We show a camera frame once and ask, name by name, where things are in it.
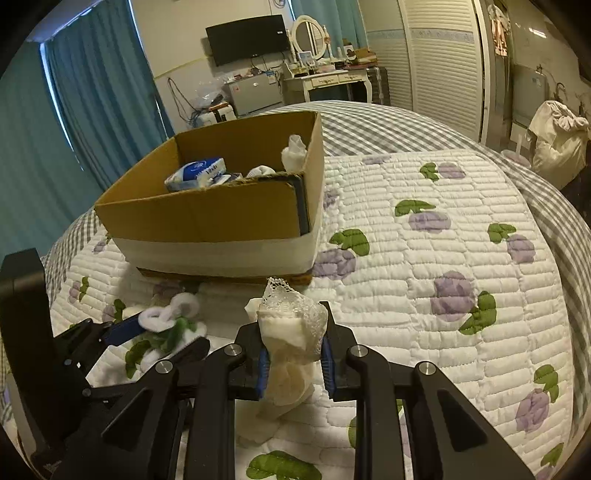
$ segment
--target open cardboard box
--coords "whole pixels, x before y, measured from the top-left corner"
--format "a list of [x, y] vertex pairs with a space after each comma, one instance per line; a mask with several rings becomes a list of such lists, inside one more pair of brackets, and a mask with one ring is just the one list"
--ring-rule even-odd
[[[308, 154], [281, 172], [291, 134]], [[169, 193], [164, 180], [188, 162], [221, 156], [243, 176], [278, 173]], [[113, 184], [95, 211], [128, 262], [146, 274], [266, 277], [302, 274], [314, 262], [322, 219], [324, 149], [316, 112], [261, 115], [176, 135]]]

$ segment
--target quilted bedspread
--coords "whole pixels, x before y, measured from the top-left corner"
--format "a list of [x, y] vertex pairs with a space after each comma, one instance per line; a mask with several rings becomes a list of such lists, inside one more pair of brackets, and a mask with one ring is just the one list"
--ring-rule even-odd
[[[518, 190], [471, 150], [326, 162], [319, 253], [303, 292], [328, 300], [335, 321], [389, 361], [437, 364], [548, 478], [570, 435], [570, 330], [556, 263]], [[87, 317], [119, 320], [123, 308], [148, 304], [154, 293], [192, 288], [217, 349], [248, 321], [244, 305], [264, 286], [144, 278], [101, 226], [52, 305], [54, 333]], [[109, 347], [90, 382], [127, 381], [130, 346]], [[355, 405], [332, 403], [317, 370], [314, 394], [270, 440], [237, 439], [237, 479], [291, 478], [295, 469], [310, 480], [353, 478]], [[183, 453], [181, 446], [179, 478]]]

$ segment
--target gray plaid sheet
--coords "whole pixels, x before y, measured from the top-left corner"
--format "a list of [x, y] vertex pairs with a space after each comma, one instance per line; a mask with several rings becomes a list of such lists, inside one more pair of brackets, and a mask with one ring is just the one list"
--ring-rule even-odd
[[[574, 435], [591, 402], [591, 231], [576, 210], [558, 190], [532, 171], [414, 112], [337, 100], [290, 105], [274, 112], [299, 110], [322, 113], [327, 155], [470, 148], [490, 158], [513, 181], [530, 207], [560, 271], [574, 352]], [[94, 212], [86, 212], [45, 257], [50, 301], [56, 298], [72, 258], [99, 225]]]

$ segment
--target white fabric bag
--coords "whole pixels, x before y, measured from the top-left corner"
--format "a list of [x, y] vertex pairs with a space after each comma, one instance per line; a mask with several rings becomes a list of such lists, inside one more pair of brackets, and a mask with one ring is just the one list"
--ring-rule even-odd
[[542, 103], [530, 123], [537, 135], [532, 169], [559, 190], [585, 167], [587, 119], [573, 114], [566, 105]]

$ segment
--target tissue package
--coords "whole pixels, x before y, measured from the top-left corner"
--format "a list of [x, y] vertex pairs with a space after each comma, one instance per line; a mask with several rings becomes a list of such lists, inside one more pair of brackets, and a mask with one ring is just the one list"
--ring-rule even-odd
[[209, 187], [212, 180], [226, 173], [223, 158], [207, 158], [187, 163], [164, 181], [169, 192], [180, 190], [202, 189]]

